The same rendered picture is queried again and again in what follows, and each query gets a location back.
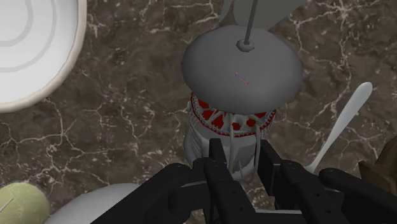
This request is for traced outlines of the green round fruit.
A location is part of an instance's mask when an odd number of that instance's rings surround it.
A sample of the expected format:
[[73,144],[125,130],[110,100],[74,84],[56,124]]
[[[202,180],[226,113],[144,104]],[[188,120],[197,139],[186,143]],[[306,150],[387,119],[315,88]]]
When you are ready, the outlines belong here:
[[37,186],[14,182],[0,187],[0,224],[44,224],[50,202]]

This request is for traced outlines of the white plate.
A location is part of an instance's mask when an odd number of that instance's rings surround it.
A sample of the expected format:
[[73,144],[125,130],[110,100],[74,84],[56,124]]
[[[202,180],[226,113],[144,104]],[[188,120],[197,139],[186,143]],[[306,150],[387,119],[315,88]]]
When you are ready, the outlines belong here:
[[74,67],[87,0],[0,0],[0,113],[48,97]]

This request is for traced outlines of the brown angular object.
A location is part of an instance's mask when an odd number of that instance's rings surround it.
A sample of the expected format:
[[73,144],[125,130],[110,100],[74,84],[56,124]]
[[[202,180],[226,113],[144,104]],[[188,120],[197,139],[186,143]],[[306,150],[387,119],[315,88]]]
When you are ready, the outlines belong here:
[[374,164],[358,163],[361,179],[397,196],[397,136],[382,149]]

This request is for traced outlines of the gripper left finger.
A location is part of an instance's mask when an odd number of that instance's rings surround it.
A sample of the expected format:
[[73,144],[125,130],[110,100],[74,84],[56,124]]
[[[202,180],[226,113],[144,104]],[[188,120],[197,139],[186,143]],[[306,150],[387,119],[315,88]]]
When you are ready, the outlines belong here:
[[221,140],[211,139],[208,157],[166,166],[92,224],[183,224],[198,209],[206,224],[263,224],[225,162]]

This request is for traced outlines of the grey domed figure red band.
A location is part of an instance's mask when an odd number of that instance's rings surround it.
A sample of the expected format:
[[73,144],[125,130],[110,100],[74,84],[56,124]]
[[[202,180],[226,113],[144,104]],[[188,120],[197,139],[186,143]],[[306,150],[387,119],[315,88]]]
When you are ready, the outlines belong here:
[[186,48],[181,69],[192,92],[183,143],[188,161],[207,157],[210,140],[218,138],[233,179],[253,178],[261,140],[303,79],[296,52],[270,29],[306,2],[223,0],[219,18],[232,13],[235,23],[199,35]]

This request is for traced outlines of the white spoon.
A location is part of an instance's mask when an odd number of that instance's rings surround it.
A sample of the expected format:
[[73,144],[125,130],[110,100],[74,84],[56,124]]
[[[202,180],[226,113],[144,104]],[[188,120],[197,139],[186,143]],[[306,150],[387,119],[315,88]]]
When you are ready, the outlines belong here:
[[314,173],[318,167],[320,161],[330,149],[331,145],[336,141],[337,137],[341,135],[342,131],[348,126],[350,121],[356,116],[360,108],[368,100],[373,91],[373,85],[370,82],[364,82],[360,84],[351,98],[347,101],[340,115],[338,116],[330,135],[328,136],[326,142],[323,144],[318,154],[312,163],[305,166],[305,169],[311,173]]

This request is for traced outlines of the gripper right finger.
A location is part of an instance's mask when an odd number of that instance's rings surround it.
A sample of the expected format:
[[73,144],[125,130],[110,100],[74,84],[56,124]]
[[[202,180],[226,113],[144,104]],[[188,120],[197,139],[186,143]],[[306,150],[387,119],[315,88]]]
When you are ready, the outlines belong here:
[[260,143],[260,179],[278,209],[299,209],[307,224],[397,224],[397,196],[340,169],[318,175]]

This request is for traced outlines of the white bowl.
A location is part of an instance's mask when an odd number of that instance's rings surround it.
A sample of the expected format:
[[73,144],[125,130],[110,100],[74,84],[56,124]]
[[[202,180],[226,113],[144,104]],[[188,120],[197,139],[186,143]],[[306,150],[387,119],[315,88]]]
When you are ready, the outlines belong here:
[[119,183],[84,193],[52,214],[45,224],[91,224],[138,187]]

